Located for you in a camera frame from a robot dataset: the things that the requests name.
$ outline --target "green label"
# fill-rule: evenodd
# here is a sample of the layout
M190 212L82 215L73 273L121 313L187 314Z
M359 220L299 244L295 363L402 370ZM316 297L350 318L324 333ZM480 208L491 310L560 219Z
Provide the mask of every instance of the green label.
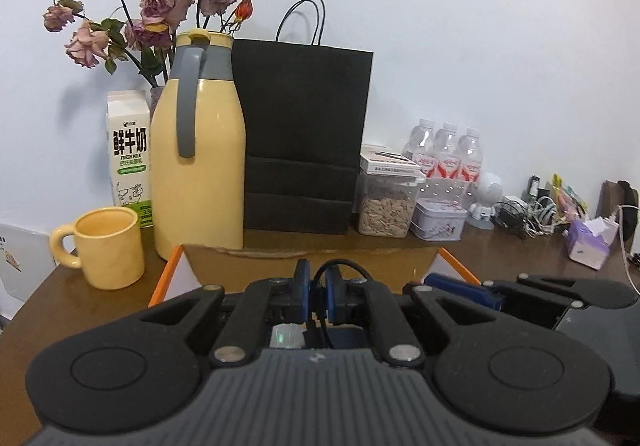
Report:
M130 173L140 173L146 170L146 166L130 166L128 168L122 168L118 170L118 175L129 175Z
M138 214L140 227L149 227L154 225L153 214L151 212L151 201L127 204L126 207L130 207L130 209L133 209Z

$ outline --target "nuts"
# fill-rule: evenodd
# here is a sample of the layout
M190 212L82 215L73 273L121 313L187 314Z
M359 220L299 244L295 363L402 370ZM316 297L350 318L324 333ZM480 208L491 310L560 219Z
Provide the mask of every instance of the nuts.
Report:
M415 202L389 187L364 192L358 231L363 235L402 238L409 230Z

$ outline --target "wooden table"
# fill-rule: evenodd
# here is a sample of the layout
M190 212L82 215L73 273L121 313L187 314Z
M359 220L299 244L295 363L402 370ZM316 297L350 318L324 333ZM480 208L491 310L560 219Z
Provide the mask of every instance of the wooden table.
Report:
M165 262L155 253L153 233L143 231L146 272L131 287L100 291L77 270L58 267L31 296L0 334L0 445L18 446L40 424L24 390L24 374L41 350L72 334L116 320L147 306ZM302 235L247 231L245 247L253 249L376 249L428 245L414 236L375 238L352 231L348 235ZM565 277L595 277L595 272L566 257L561 236L521 241L502 230L467 226L463 239L445 243L479 279L514 279L521 272ZM627 282L620 251L598 273Z

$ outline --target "ceramic cup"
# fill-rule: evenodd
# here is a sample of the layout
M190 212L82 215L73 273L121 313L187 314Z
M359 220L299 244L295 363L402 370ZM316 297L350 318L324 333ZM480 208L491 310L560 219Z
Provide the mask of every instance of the ceramic cup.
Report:
M78 256L62 240L73 235ZM82 269L90 285L115 290L137 282L145 272L138 214L128 207L103 207L85 213L51 234L51 252L62 265Z

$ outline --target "silver bolt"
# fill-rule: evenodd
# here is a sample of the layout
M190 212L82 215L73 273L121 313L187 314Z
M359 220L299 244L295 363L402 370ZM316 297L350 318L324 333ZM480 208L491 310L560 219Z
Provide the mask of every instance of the silver bolt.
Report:
M396 361L413 361L420 357L420 349L413 345L396 345L389 349L389 355Z
M229 345L226 347L220 347L213 353L213 357L222 363L235 363L244 360L244 350L235 345Z

